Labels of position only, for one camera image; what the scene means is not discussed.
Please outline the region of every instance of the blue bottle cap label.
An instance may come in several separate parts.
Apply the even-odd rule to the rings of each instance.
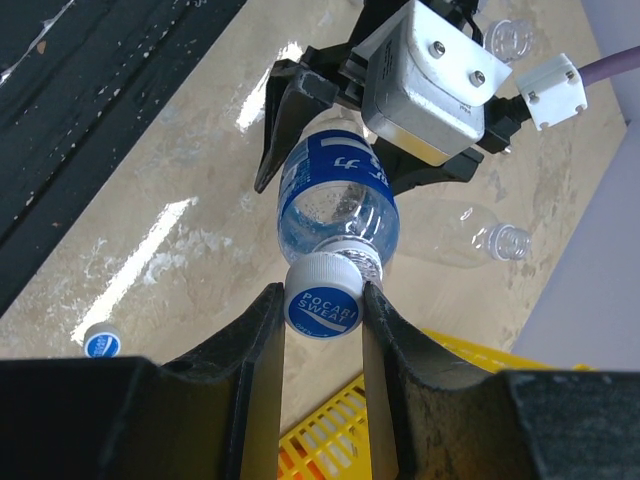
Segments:
[[[91,358],[115,357],[120,352],[120,339],[112,333],[98,333],[87,341],[85,352]]]
[[[333,287],[309,288],[300,292],[288,310],[291,326],[316,338],[344,335],[357,324],[359,314],[354,298]]]
[[[366,185],[382,194],[397,210],[384,169],[359,135],[326,130],[311,135],[289,155],[280,181],[280,215],[302,192],[321,183],[346,181]]]

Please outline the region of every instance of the white connector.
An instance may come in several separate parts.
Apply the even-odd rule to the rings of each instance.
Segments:
[[[587,108],[582,77],[564,53],[518,77],[516,85],[538,130],[552,127]]]

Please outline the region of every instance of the cable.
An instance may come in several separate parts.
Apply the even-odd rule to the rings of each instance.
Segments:
[[[579,68],[578,71],[582,77],[582,84],[588,87],[600,80],[606,80],[636,68],[640,68],[640,46],[601,58]]]

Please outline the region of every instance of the beige tabletop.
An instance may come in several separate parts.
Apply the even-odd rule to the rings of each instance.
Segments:
[[[357,0],[250,0],[0,321],[0,356],[80,355],[92,323],[122,331],[123,352],[170,360],[238,316],[287,265],[276,231],[277,182],[253,191],[264,87],[277,58],[344,41]],[[537,46],[515,74],[565,52],[598,49],[579,0],[495,0],[485,15],[533,22]],[[513,77],[505,95],[515,94]],[[538,300],[622,139],[608,82],[589,109],[539,133],[526,124],[509,156],[487,156],[468,185],[397,198],[400,246],[385,293],[418,326],[508,350]],[[421,202],[481,203],[533,235],[526,261],[476,270],[429,264]],[[282,427],[362,369],[360,330],[333,341],[287,331]]]

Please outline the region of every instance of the pocari sweat bottle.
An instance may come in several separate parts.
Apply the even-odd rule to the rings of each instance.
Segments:
[[[314,120],[280,181],[278,237],[291,265],[287,323],[313,338],[353,331],[364,284],[382,286],[398,235],[389,182],[362,128],[353,119]]]

